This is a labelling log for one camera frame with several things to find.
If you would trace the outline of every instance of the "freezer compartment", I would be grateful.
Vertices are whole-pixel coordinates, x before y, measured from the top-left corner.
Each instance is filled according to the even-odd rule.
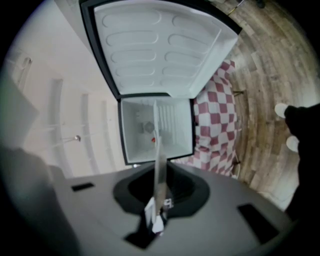
[[[131,97],[122,99],[119,105],[126,164],[154,161],[159,136],[168,159],[193,154],[193,114],[189,99]]]

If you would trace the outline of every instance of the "refrigerator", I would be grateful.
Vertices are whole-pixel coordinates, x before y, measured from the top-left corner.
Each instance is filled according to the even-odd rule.
[[[80,1],[86,34],[118,101],[126,165],[168,160],[195,148],[193,99],[238,40],[241,28],[205,1]]]

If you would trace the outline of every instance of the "black rectangular slot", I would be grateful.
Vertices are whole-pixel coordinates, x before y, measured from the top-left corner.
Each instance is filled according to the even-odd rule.
[[[268,242],[279,234],[279,231],[253,205],[241,205],[238,206],[238,210],[261,244]]]
[[[83,184],[79,184],[79,185],[74,185],[71,188],[74,192],[78,192],[80,190],[86,190],[86,189],[92,188],[94,186],[95,185],[93,185],[91,182],[87,182],[87,183],[83,183]]]

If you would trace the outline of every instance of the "red and white checkered tablecloth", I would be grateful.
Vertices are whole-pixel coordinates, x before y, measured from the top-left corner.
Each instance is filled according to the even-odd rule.
[[[173,162],[230,176],[237,136],[235,97],[229,82],[234,70],[235,63],[226,59],[194,99],[194,116],[198,124],[194,155]]]

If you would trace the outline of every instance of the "white refrigerator door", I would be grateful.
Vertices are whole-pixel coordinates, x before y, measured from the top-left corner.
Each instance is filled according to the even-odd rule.
[[[166,93],[194,99],[238,39],[218,18],[170,1],[122,0],[93,10],[109,86],[120,98]]]

